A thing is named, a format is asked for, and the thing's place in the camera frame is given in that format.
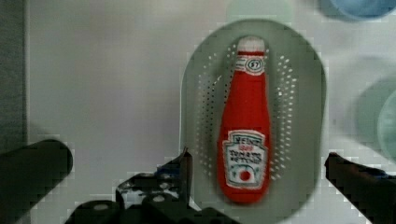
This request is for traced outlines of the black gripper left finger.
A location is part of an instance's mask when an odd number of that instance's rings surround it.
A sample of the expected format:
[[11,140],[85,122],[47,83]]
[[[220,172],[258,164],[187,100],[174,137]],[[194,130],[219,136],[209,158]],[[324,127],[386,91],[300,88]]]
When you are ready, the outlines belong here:
[[184,147],[181,153],[154,173],[139,173],[116,187],[116,201],[122,209],[141,204],[151,194],[169,194],[184,203],[191,195],[192,155]]

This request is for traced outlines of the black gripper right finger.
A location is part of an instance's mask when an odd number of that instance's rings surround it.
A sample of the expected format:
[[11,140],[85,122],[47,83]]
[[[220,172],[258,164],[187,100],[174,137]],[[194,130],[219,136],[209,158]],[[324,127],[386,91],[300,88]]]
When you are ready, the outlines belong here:
[[373,224],[395,224],[395,176],[330,153],[326,178]]

